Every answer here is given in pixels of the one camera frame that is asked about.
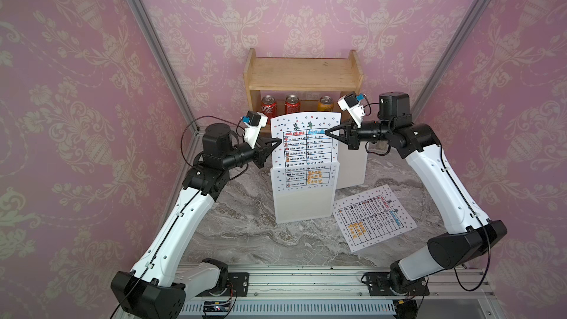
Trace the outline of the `white rack board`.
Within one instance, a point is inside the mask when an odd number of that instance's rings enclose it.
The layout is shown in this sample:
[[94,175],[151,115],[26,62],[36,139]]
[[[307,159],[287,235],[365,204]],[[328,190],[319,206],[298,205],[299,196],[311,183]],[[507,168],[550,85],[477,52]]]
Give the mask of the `white rack board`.
[[278,224],[332,215],[339,162],[272,168],[273,200]]
[[368,154],[362,147],[349,150],[348,146],[340,143],[338,146],[339,174],[337,189],[359,186],[365,182]]

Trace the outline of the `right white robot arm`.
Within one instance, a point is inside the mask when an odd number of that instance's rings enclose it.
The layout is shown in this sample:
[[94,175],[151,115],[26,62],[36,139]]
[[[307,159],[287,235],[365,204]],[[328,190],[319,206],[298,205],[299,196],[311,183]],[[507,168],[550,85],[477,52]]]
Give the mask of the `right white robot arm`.
[[427,124],[416,124],[410,113],[410,97],[404,92],[387,92],[379,97],[375,121],[365,121],[365,96],[350,92],[338,100],[349,121],[328,128],[327,136],[357,150],[361,143],[386,142],[412,167],[434,201],[446,232],[429,239],[420,250],[391,265],[389,286],[404,295],[425,286],[426,277],[461,264],[492,250],[507,234],[501,220],[492,220],[473,200],[445,156],[443,145]]

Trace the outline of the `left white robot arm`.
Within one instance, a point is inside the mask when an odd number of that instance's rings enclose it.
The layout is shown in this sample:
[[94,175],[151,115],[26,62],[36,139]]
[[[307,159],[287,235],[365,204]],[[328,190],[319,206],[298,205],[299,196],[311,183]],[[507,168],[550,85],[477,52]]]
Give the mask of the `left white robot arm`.
[[111,290],[117,308],[138,318],[177,318],[189,298],[209,292],[232,295],[228,266],[203,259],[178,281],[177,270],[199,223],[230,181],[230,171],[254,163],[263,168],[280,146],[280,138],[262,138],[259,126],[246,126],[244,140],[235,144],[234,131],[225,123],[208,126],[202,151],[187,172],[179,196],[164,225],[142,257],[129,271],[119,271]]

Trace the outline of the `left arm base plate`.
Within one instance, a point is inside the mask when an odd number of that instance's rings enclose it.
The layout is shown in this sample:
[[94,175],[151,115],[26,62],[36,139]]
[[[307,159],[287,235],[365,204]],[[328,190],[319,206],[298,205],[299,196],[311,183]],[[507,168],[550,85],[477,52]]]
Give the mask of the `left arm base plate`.
[[198,297],[247,297],[250,284],[249,273],[233,273],[227,275],[224,289],[212,289],[201,292]]

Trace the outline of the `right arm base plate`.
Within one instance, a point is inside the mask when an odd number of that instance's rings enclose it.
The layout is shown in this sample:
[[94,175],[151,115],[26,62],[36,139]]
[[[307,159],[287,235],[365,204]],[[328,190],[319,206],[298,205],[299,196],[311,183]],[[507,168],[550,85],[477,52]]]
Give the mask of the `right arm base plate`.
[[370,296],[428,296],[430,291],[424,278],[409,281],[397,272],[367,272],[360,279]]

